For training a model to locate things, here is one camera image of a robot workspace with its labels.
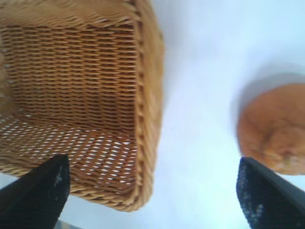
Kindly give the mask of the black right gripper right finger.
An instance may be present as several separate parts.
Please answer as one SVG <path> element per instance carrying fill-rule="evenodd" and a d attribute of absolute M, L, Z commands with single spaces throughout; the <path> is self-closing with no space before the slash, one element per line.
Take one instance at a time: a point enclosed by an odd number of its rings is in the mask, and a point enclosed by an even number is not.
<path fill-rule="evenodd" d="M 252 229 L 305 227 L 305 192 L 250 157 L 240 159 L 236 194 Z"/>

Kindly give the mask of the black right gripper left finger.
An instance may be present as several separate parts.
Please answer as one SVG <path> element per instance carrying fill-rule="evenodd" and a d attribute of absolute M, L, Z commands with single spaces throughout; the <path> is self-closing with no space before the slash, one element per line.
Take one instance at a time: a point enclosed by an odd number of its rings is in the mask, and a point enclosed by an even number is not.
<path fill-rule="evenodd" d="M 56 155 L 0 190 L 0 227 L 52 229 L 69 194 L 69 158 Z"/>

